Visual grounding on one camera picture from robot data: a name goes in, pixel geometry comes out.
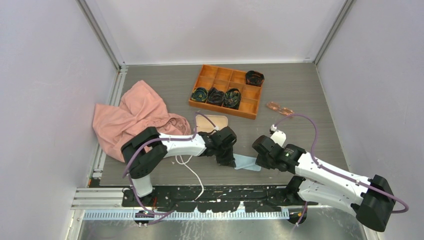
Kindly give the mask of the pink glasses case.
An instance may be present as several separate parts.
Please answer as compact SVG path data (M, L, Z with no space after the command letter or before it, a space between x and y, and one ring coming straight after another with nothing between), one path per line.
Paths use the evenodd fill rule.
M210 133L213 130L221 130L228 126L229 120L224 115L200 115L195 117L197 132Z

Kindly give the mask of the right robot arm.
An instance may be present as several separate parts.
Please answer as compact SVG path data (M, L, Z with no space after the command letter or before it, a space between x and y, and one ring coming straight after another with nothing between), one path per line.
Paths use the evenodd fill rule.
M281 146L262 135L252 144L258 153L256 164L266 169L289 172L294 176L282 191L281 200L289 205L318 203L342 210L376 232L384 232L396 201L392 189L379 175L373 178L347 172L293 144Z

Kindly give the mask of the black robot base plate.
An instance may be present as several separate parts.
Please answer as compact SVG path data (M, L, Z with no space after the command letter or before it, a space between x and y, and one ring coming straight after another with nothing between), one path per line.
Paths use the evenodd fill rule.
M305 202L296 198L284 185L157 185L140 202L131 189L124 189L123 207L155 207L160 212L189 213L235 212L244 207L248 213L278 212L281 207L303 207Z

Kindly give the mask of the light blue cleaning cloth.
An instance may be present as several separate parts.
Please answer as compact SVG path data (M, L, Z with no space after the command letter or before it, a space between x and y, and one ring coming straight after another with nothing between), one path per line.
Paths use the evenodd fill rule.
M256 164L256 158L241 154L233 154L235 170L249 170L259 172L262 167Z

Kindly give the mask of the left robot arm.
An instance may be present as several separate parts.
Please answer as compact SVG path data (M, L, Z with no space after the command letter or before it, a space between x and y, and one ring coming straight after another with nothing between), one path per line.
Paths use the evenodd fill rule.
M155 127L147 127L120 149L126 163L124 175L129 174L135 188L135 202L141 207L148 207L153 202L150 173L162 159L214 156L219 165L234 167L233 145L236 141L237 135L228 126L192 135L169 135L159 133Z

